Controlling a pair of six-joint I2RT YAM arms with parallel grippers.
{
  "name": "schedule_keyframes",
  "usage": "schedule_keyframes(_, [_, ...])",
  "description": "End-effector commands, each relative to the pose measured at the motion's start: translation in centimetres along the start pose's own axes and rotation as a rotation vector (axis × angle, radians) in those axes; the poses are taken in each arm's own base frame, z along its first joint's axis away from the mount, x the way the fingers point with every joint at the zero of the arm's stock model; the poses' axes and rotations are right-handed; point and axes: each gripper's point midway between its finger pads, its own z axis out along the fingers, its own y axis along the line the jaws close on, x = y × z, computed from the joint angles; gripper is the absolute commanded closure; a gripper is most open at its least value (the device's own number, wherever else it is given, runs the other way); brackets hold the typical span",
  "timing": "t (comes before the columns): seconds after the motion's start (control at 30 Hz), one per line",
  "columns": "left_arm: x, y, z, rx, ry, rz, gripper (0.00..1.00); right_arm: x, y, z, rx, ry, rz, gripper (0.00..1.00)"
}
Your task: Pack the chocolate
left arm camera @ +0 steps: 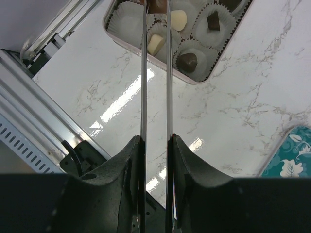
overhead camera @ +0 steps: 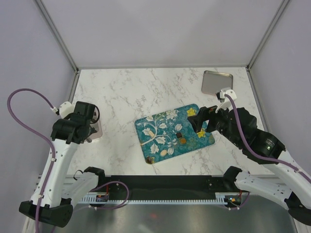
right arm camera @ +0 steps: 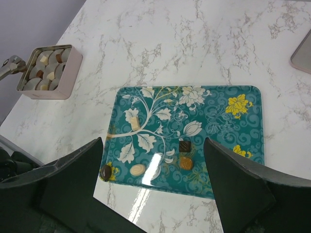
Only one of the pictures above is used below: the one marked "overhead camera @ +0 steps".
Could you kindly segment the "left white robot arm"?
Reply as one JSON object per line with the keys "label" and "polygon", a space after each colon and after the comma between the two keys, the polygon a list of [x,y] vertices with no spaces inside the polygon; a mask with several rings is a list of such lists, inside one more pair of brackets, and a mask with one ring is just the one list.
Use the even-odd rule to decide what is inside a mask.
{"label": "left white robot arm", "polygon": [[93,119],[74,116],[54,123],[51,133],[52,147],[43,174],[30,200],[20,204],[20,213],[36,222],[63,228],[71,219],[74,207],[89,191],[105,189],[104,170],[91,166],[72,185],[63,187],[78,146],[96,133],[94,124]]}

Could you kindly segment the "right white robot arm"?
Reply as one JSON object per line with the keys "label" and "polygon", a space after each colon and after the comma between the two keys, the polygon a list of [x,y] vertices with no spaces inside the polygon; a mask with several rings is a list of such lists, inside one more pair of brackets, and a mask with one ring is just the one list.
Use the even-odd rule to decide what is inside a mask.
{"label": "right white robot arm", "polygon": [[258,129],[257,118],[245,108],[217,110],[216,106],[202,107],[188,121],[198,133],[207,123],[206,132],[218,131],[250,160],[264,166],[283,181],[280,186],[254,181],[238,168],[229,168],[222,179],[226,191],[236,188],[256,193],[284,207],[291,217],[311,224],[311,177],[289,154],[285,145],[269,132]]}

